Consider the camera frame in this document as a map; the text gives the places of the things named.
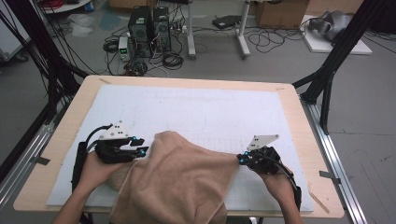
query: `white mounting plate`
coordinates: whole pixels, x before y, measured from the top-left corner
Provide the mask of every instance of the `white mounting plate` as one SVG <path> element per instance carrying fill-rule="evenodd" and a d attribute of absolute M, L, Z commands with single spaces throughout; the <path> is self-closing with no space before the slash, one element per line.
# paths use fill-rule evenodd
<path fill-rule="evenodd" d="M 279 134 L 254 135 L 253 139 L 251 140 L 250 144 L 247 147 L 247 150 L 254 150 L 265 147 L 268 144 L 274 142 L 278 138 L 279 138 Z"/>
<path fill-rule="evenodd" d="M 120 123 L 111 126 L 105 133 L 99 136 L 100 140 L 115 140 L 129 137 L 128 132 L 126 131 L 125 126 Z"/>

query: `brown box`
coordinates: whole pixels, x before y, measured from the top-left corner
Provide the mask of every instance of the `brown box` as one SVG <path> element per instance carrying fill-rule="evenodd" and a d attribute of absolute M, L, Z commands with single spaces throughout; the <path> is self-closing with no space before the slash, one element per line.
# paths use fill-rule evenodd
<path fill-rule="evenodd" d="M 134 8 L 135 6 L 149 6 L 153 9 L 157 5 L 157 0 L 108 0 L 110 7 L 119 9 Z"/>
<path fill-rule="evenodd" d="M 298 29 L 310 0 L 285 0 L 279 4 L 259 3 L 256 22 L 263 28 Z"/>
<path fill-rule="evenodd" d="M 363 0 L 311 0 L 307 15 L 321 16 L 325 11 L 340 10 L 344 13 L 356 13 Z"/>

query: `person's right hand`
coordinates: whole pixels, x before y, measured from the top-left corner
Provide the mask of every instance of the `person's right hand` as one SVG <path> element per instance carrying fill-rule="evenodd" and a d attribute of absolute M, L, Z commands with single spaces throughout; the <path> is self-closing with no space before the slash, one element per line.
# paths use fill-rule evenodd
<path fill-rule="evenodd" d="M 276 174 L 263 174 L 256 172 L 264 181 L 271 195 L 279 202 L 294 202 L 294 192 L 288 177 L 279 169 Z"/>

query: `black post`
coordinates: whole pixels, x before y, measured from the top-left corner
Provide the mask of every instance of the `black post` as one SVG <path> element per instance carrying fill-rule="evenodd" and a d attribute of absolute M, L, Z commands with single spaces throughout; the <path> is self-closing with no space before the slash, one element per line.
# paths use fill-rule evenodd
<path fill-rule="evenodd" d="M 293 83 L 295 88 L 299 88 L 311 82 L 306 92 L 301 94 L 302 100 L 307 101 L 309 104 L 315 104 L 320 94 L 324 91 L 320 126 L 326 134 L 329 134 L 327 121 L 334 75 L 388 1 L 391 0 L 364 0 L 319 70 Z"/>

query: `concrete floor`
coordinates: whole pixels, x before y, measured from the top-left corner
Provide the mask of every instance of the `concrete floor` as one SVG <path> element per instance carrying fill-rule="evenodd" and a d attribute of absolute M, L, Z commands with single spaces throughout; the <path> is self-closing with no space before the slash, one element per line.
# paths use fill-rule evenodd
<path fill-rule="evenodd" d="M 106 54 L 102 49 L 104 39 L 124 27 L 127 20 L 115 21 L 115 26 L 107 30 L 104 23 L 109 18 L 124 14 L 110 12 L 106 4 L 89 15 L 95 17 L 94 32 L 87 37 L 68 34 L 66 39 L 84 63 L 93 71 L 99 71 L 106 69 Z M 63 20 L 67 14 L 59 17 Z M 195 24 L 212 27 L 210 21 L 197 19 Z M 248 22 L 254 25 L 252 18 Z M 180 38 L 182 43 L 185 43 L 184 39 L 184 36 Z M 287 40 L 268 53 L 259 53 L 254 45 L 247 43 L 251 56 L 242 60 L 239 45 L 232 34 L 198 33 L 195 39 L 198 51 L 195 61 L 189 59 L 184 46 L 181 56 L 185 61 L 180 69 L 166 70 L 168 74 L 153 69 L 146 76 L 292 83 L 318 70 L 328 56 L 327 53 L 311 53 L 303 40 Z M 333 81 L 329 131 L 368 223 L 396 223 L 396 56 L 367 39 L 362 40 L 373 54 L 349 55 L 338 70 Z M 374 40 L 396 50 L 395 41 Z M 82 63 L 78 64 L 88 71 Z M 113 72 L 122 71 L 122 66 L 116 56 L 110 68 Z M 0 97 L 0 162 L 3 162 L 47 101 L 44 85 L 32 60 L 27 63 L 11 60 L 2 64 Z M 15 211 L 12 204 L 18 191 L 1 211 L 0 223 L 51 221 L 53 213 Z M 95 215 L 94 219 L 97 223 L 108 222 L 106 215 Z M 349 223 L 349 218 L 306 218 L 304 221 Z M 282 223 L 282 220 L 266 218 L 264 223 Z"/>

